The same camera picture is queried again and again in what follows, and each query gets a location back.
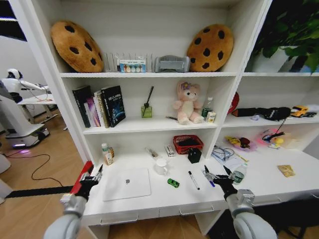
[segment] red basket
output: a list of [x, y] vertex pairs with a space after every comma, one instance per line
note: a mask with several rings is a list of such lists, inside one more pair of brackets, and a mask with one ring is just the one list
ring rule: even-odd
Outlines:
[[[190, 139], [190, 138], [192, 138], [195, 141], [197, 141], [198, 145], [188, 145], [188, 146], [180, 146], [180, 145], [178, 145], [179, 142], [187, 140], [187, 139]], [[196, 135], [178, 135], [178, 136], [174, 136], [173, 143], [174, 143], [175, 149], [176, 149], [178, 154], [188, 154], [188, 150], [190, 148], [203, 149], [203, 146], [204, 146], [204, 143]]]

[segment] white robot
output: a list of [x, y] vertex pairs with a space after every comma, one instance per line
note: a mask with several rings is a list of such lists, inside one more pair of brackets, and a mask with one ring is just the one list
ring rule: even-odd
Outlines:
[[[102, 166], [96, 176], [89, 172], [82, 175], [82, 184], [78, 193], [65, 194], [60, 202], [64, 205], [64, 215], [51, 224], [44, 234], [44, 239], [76, 239], [81, 227], [81, 218], [89, 192], [102, 177]], [[236, 190], [233, 180], [226, 175], [214, 175], [208, 170], [205, 177], [221, 186], [224, 198], [234, 219], [234, 228], [240, 239], [277, 239], [275, 230], [258, 215], [254, 214], [252, 204], [255, 195], [247, 189]]]
[[48, 91], [48, 86], [22, 80], [16, 69], [8, 69], [8, 77], [0, 80], [0, 122], [13, 148], [34, 146], [49, 135], [44, 124], [30, 124], [16, 104], [22, 100], [19, 91], [25, 89]]

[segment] white mug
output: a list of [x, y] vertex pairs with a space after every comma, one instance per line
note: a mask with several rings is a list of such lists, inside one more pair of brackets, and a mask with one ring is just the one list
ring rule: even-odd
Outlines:
[[159, 175], [167, 175], [167, 160], [164, 158], [159, 158], [158, 160], [156, 160], [155, 171]]

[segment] green toy car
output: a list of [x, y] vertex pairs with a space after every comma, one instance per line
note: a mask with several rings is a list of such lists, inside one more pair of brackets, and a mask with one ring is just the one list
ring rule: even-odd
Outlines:
[[175, 181], [175, 180], [172, 180], [171, 178], [169, 178], [169, 179], [167, 180], [167, 183], [170, 184], [170, 185], [172, 185], [172, 186], [175, 187], [175, 188], [178, 188], [178, 187], [179, 187], [179, 182], [177, 182], [177, 181]]

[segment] desk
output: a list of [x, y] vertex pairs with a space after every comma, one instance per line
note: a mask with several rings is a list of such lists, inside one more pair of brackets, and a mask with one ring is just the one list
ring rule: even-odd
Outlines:
[[47, 113], [47, 118], [44, 121], [42, 121], [41, 123], [45, 123], [48, 120], [50, 120], [58, 115], [58, 114], [53, 115], [48, 107], [48, 105], [56, 105], [56, 102], [55, 102], [52, 94], [48, 94], [48, 95], [43, 94], [43, 95], [39, 95], [39, 96], [33, 96], [31, 98], [23, 99], [22, 101], [20, 101], [17, 104], [21, 105], [23, 107], [23, 110], [30, 118], [31, 123], [34, 123], [34, 118], [30, 114], [30, 111], [27, 109], [27, 107], [25, 105], [43, 105], [43, 107], [45, 108], [45, 111]]
[[[154, 148], [162, 156], [166, 153]], [[237, 189], [250, 189], [255, 195], [256, 206], [277, 204], [291, 200], [300, 195], [311, 197], [319, 195], [319, 160], [296, 150], [281, 148], [279, 150], [260, 146], [255, 152], [235, 151], [248, 159], [245, 179]], [[144, 151], [115, 149], [115, 162], [103, 166], [100, 183], [90, 192], [90, 198], [82, 219], [82, 224], [96, 236], [105, 238], [109, 225], [135, 222], [137, 220], [168, 217], [174, 215], [195, 214], [203, 234], [217, 221], [228, 205], [221, 188], [213, 188], [201, 170], [204, 164], [215, 174], [225, 174], [223, 167], [214, 159], [201, 158], [199, 163], [191, 164], [187, 155], [176, 155], [170, 159], [169, 175], [157, 175], [153, 169], [154, 160]], [[296, 175], [286, 178], [277, 169], [277, 165], [290, 164]], [[150, 196], [103, 201], [103, 191], [107, 185], [106, 175], [110, 172], [130, 168], [146, 167], [149, 169]], [[193, 185], [188, 171], [191, 171], [200, 186]], [[167, 184], [172, 178], [180, 183], [179, 188]]]

